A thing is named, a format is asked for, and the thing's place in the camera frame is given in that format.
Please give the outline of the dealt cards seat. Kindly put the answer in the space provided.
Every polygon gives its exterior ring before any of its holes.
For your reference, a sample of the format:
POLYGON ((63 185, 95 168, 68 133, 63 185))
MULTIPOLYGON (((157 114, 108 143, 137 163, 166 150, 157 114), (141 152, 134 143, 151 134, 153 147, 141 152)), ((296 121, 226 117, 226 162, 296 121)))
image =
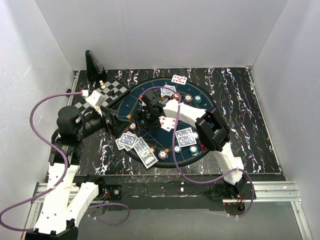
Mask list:
POLYGON ((115 142, 119 150, 129 151, 134 147, 137 140, 138 137, 135 134, 129 132, 123 133, 120 138, 115 140, 115 142))
POLYGON ((160 89, 160 93, 162 96, 169 96, 172 97, 175 94, 176 88, 171 85, 165 85, 160 89))
POLYGON ((191 127, 176 131, 175 136, 180 148, 192 146, 197 143, 191 127))

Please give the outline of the dealt cards top seat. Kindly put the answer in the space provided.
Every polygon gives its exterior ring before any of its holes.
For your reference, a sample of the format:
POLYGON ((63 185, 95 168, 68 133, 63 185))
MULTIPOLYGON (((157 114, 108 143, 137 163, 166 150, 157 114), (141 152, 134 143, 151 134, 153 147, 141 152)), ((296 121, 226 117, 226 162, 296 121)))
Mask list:
POLYGON ((160 89, 160 93, 162 96, 169 96, 172 97, 175 94, 176 88, 171 85, 165 85, 160 89))

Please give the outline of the red chip stack top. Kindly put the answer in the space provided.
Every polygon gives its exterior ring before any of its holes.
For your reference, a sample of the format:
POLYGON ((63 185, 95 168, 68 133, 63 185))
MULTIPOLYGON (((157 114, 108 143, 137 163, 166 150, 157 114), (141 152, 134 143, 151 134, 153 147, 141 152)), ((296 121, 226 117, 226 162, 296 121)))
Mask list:
POLYGON ((177 101, 181 99, 181 97, 176 93, 173 95, 173 98, 177 101))

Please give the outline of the playing card deck box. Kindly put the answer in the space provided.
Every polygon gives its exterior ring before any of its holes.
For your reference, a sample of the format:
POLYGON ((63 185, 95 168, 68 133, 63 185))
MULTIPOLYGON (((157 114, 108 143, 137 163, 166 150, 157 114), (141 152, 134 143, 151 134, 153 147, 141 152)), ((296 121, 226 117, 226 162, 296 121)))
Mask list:
POLYGON ((157 157, 142 137, 137 139, 133 148, 147 170, 158 162, 157 157))

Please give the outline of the green chip stack bottom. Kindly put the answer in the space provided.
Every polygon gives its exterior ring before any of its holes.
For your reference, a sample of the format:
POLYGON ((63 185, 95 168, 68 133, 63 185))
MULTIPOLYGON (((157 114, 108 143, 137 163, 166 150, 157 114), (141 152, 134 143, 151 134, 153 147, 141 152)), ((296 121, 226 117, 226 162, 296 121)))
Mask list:
POLYGON ((180 153, 182 150, 181 150, 181 148, 180 148, 178 145, 175 145, 175 146, 174 146, 174 151, 175 151, 176 153, 180 153))

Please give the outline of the green chip stack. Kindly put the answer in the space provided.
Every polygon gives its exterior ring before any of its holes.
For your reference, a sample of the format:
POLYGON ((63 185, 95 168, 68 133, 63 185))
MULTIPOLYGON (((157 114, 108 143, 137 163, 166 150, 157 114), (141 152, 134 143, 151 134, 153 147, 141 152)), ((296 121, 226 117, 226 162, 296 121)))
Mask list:
POLYGON ((192 156, 197 156, 199 154, 198 147, 196 145, 191 145, 189 147, 189 152, 192 156))
POLYGON ((174 146, 174 151, 175 151, 176 153, 180 153, 182 150, 181 150, 181 148, 180 148, 178 145, 175 145, 175 146, 174 146))
POLYGON ((202 97, 200 95, 196 95, 194 97, 194 102, 200 104, 202 102, 202 97))

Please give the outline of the blue chip stack top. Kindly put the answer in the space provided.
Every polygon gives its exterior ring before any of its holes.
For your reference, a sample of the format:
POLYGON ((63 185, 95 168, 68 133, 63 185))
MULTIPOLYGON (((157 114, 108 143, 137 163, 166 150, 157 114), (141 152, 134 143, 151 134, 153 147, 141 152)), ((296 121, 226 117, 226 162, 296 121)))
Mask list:
POLYGON ((184 96, 184 102, 190 103, 193 100, 193 97, 189 94, 184 96))

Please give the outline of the green chip stack top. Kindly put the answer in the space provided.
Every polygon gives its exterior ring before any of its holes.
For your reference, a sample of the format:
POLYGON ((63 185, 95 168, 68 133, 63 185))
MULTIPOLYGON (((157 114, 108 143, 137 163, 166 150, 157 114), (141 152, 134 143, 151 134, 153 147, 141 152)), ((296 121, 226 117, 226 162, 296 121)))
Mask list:
POLYGON ((196 95, 194 97, 194 102, 200 104, 202 102, 202 97, 200 95, 196 95))

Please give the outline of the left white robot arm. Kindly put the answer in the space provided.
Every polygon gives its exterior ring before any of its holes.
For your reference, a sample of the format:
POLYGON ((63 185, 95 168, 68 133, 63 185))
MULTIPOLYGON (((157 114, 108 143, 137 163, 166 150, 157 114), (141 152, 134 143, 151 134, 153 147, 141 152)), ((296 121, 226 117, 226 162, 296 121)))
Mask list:
POLYGON ((72 183, 79 169, 84 139, 104 129, 107 134, 119 136, 129 126, 118 119, 114 110, 90 106, 80 112, 75 106, 58 111, 57 130, 51 137, 49 178, 42 210, 27 240, 75 240, 79 223, 91 202, 106 196, 105 181, 97 175, 87 176, 78 184, 79 191, 69 200, 72 183))

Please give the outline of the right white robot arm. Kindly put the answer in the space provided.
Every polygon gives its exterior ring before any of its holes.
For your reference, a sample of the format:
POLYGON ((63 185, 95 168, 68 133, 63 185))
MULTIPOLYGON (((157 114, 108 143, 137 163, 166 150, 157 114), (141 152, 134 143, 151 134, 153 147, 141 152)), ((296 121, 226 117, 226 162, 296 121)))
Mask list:
POLYGON ((192 107, 171 96, 161 97, 153 88, 143 92, 138 100, 141 108, 135 112, 137 128, 147 128, 154 132, 161 127, 160 117, 174 118, 174 127, 182 121, 196 129, 202 148, 212 151, 222 170, 227 195, 237 199, 245 192, 249 177, 244 173, 244 165, 235 157, 230 144, 230 128, 216 108, 192 107))

